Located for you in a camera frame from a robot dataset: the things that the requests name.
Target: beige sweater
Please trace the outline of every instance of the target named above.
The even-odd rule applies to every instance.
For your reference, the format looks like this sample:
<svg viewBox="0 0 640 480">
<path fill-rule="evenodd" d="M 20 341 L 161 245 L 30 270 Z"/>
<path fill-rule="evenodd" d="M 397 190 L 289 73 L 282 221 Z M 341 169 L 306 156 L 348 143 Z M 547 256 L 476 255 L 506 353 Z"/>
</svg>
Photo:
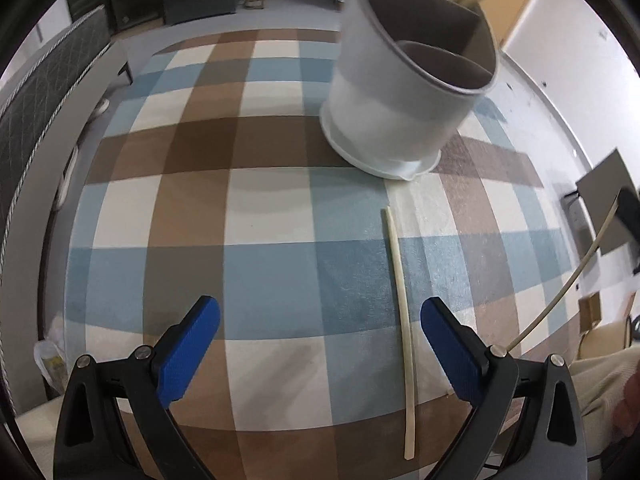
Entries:
<svg viewBox="0 0 640 480">
<path fill-rule="evenodd" d="M 611 414 L 623 398 L 623 388 L 638 366 L 640 346 L 615 354 L 573 362 L 569 372 L 580 405 L 587 457 L 600 454 L 621 436 L 613 426 Z M 589 478 L 600 478 L 600 462 L 589 464 Z"/>
</svg>

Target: gray pot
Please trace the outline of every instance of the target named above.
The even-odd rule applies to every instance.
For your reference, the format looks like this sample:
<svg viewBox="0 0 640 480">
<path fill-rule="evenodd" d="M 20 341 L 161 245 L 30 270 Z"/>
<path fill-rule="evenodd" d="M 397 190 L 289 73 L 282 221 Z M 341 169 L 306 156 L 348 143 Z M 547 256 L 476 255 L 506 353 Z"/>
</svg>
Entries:
<svg viewBox="0 0 640 480">
<path fill-rule="evenodd" d="M 497 55 L 481 10 L 449 0 L 347 0 L 321 124 L 377 176 L 411 180 L 491 88 Z"/>
</svg>

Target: checkered tablecloth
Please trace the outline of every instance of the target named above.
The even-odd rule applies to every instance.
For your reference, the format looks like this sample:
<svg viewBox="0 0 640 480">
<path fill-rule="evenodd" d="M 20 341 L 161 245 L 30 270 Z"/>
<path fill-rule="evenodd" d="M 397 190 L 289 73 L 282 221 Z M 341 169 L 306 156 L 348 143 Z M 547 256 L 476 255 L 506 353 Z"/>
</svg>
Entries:
<svg viewBox="0 0 640 480">
<path fill-rule="evenodd" d="M 440 296 L 505 345 L 572 270 L 559 219 L 510 126 L 480 101 L 411 183 L 363 173 L 319 126 L 337 35 L 247 30 L 151 58 L 82 191 L 65 291 L 66 352 L 154 343 L 201 294 L 223 323 L 175 418 L 219 480 L 424 476 L 468 413 L 418 324 Z M 395 211 L 414 335 L 417 453 L 382 209 Z M 516 349 L 569 357 L 569 295 Z"/>
</svg>

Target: silver bolt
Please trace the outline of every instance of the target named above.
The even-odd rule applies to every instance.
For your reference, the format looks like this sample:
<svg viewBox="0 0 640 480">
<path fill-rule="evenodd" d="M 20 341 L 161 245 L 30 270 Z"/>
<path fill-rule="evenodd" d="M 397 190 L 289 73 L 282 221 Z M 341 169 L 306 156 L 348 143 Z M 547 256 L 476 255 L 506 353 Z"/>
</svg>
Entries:
<svg viewBox="0 0 640 480">
<path fill-rule="evenodd" d="M 136 348 L 136 351 L 133 355 L 136 356 L 136 359 L 146 359 L 151 355 L 151 346 L 139 346 L 138 348 Z"/>
<path fill-rule="evenodd" d="M 89 364 L 91 364 L 91 356 L 89 355 L 81 355 L 76 361 L 78 368 L 87 368 Z"/>
<path fill-rule="evenodd" d="M 495 357 L 506 357 L 507 356 L 507 351 L 502 348 L 500 345 L 491 345 L 489 346 L 489 352 L 491 352 L 492 355 L 494 355 Z"/>
<path fill-rule="evenodd" d="M 556 366 L 564 366 L 564 359 L 562 358 L 561 355 L 551 354 L 550 361 Z"/>
</svg>

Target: blue gripper pad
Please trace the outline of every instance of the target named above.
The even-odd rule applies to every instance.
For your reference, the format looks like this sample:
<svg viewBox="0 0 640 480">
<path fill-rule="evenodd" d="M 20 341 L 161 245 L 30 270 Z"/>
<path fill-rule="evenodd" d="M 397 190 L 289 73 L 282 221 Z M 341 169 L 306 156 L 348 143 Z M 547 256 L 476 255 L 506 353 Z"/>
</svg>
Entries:
<svg viewBox="0 0 640 480">
<path fill-rule="evenodd" d="M 201 296 L 178 325 L 167 329 L 155 346 L 152 371 L 158 397 L 167 409 L 187 391 L 207 348 L 220 326 L 218 302 Z"/>
<path fill-rule="evenodd" d="M 484 398 L 483 376 L 489 367 L 478 335 L 460 325 L 440 298 L 422 304 L 420 324 L 458 398 L 477 407 Z"/>
</svg>

